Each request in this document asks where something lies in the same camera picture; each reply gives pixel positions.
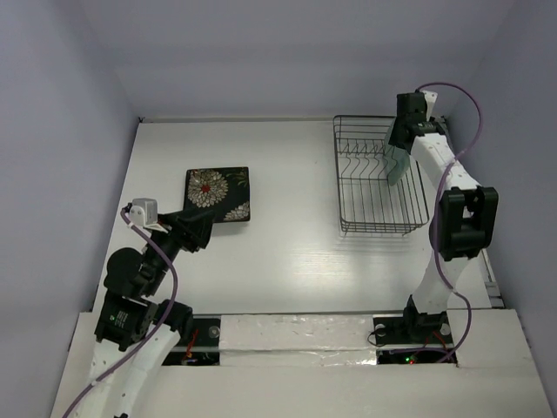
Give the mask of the wire dish rack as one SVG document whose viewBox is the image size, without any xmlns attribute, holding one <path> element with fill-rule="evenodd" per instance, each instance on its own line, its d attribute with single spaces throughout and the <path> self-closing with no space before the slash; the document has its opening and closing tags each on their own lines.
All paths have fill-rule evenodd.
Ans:
<svg viewBox="0 0 557 418">
<path fill-rule="evenodd" d="M 395 185 L 387 183 L 388 116 L 337 115 L 332 120 L 343 233 L 407 235 L 428 224 L 430 211 L 419 165 L 411 161 Z"/>
</svg>

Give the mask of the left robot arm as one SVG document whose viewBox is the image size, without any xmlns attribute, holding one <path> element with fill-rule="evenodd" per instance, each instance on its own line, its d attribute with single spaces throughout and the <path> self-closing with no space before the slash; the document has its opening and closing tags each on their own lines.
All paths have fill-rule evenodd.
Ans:
<svg viewBox="0 0 557 418">
<path fill-rule="evenodd" d="M 207 247 L 213 211 L 161 214 L 156 200 L 134 199 L 120 216 L 145 246 L 120 248 L 106 263 L 88 383 L 66 417 L 137 416 L 166 356 L 191 338 L 193 312 L 177 300 L 174 260 Z"/>
</svg>

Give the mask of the pale green plate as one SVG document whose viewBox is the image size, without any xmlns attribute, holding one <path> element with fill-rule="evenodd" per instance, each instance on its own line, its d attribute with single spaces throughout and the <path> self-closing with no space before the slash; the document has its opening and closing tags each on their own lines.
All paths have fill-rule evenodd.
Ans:
<svg viewBox="0 0 557 418">
<path fill-rule="evenodd" d="M 384 154 L 387 157 L 387 183 L 389 186 L 395 186 L 406 171 L 410 167 L 410 156 L 404 148 L 391 145 L 390 140 L 393 135 L 393 129 L 389 128 L 386 134 Z"/>
</svg>

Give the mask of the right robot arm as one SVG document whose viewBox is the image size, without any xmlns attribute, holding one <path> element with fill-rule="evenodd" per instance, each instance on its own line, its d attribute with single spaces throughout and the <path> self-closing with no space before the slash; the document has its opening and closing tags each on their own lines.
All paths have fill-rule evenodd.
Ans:
<svg viewBox="0 0 557 418">
<path fill-rule="evenodd" d="M 499 204 L 496 189 L 481 185 L 453 153 L 445 130 L 432 117 L 436 99 L 433 91 L 400 93 L 387 135 L 388 144 L 415 160 L 437 188 L 429 232 L 431 259 L 400 321 L 400 335 L 416 343 L 445 323 L 459 277 L 491 244 Z"/>
</svg>

